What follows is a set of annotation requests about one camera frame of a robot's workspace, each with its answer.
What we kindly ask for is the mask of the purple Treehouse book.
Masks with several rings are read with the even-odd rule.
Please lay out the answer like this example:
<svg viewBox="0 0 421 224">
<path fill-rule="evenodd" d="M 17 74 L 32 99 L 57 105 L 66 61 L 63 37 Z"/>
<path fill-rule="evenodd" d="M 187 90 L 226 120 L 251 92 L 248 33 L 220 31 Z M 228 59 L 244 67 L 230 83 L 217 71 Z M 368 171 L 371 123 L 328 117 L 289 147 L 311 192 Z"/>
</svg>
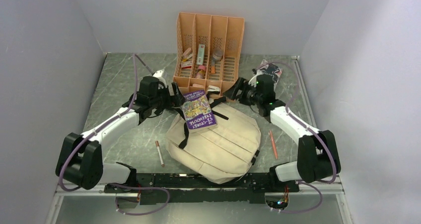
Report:
<svg viewBox="0 0 421 224">
<path fill-rule="evenodd" d="M 185 93 L 185 101 L 181 106 L 190 132 L 197 132 L 217 125 L 205 91 L 197 90 Z"/>
</svg>

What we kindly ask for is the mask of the Little Women floral book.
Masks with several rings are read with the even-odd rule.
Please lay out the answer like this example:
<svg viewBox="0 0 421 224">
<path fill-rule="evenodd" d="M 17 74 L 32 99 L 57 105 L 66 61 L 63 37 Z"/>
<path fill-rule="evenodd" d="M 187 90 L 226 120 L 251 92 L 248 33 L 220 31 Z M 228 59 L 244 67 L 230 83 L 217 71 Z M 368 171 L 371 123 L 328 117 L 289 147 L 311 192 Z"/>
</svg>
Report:
<svg viewBox="0 0 421 224">
<path fill-rule="evenodd" d="M 260 65 L 256 67 L 256 74 L 269 75 L 272 78 L 274 87 L 276 87 L 282 74 L 282 68 L 263 59 Z"/>
</svg>

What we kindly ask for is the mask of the beige canvas backpack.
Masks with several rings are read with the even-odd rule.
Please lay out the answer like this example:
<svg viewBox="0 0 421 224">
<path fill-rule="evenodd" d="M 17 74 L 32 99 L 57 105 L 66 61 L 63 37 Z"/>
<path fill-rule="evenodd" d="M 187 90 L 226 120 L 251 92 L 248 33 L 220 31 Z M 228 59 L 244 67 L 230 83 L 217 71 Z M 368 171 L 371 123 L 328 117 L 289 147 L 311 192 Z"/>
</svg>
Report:
<svg viewBox="0 0 421 224">
<path fill-rule="evenodd" d="M 212 109 L 216 126 L 191 132 L 182 114 L 166 133 L 170 156 L 207 180 L 222 184 L 244 176 L 259 155 L 261 132 L 255 119 L 220 103 Z"/>
</svg>

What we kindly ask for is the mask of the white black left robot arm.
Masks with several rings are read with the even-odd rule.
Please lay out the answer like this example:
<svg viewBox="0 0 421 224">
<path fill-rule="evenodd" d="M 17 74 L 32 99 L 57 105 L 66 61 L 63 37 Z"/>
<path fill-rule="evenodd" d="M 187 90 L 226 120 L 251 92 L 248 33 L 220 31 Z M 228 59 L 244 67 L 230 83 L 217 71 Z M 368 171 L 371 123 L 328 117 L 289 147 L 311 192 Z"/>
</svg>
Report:
<svg viewBox="0 0 421 224">
<path fill-rule="evenodd" d="M 143 77 L 114 115 L 87 132 L 66 135 L 56 166 L 60 187 L 72 192 L 109 184 L 125 192 L 135 190 L 139 186 L 136 169 L 121 162 L 105 163 L 106 147 L 152 118 L 153 111 L 160 114 L 165 109 L 178 108 L 184 100 L 176 82 L 167 85 L 157 75 Z"/>
</svg>

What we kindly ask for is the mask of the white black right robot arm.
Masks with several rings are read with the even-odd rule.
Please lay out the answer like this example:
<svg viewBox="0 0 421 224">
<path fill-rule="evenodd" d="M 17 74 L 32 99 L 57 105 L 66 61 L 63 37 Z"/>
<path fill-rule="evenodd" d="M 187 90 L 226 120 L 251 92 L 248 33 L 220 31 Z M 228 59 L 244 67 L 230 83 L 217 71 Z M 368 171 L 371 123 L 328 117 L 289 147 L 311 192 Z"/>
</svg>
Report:
<svg viewBox="0 0 421 224">
<path fill-rule="evenodd" d="M 247 106 L 257 106 L 262 117 L 297 144 L 296 161 L 273 167 L 275 173 L 268 177 L 268 186 L 273 191 L 280 191 L 287 181 L 332 183 L 336 180 L 341 164 L 334 134 L 329 130 L 320 131 L 295 116 L 276 98 L 269 75 L 255 75 L 250 80 L 240 77 L 223 96 Z"/>
</svg>

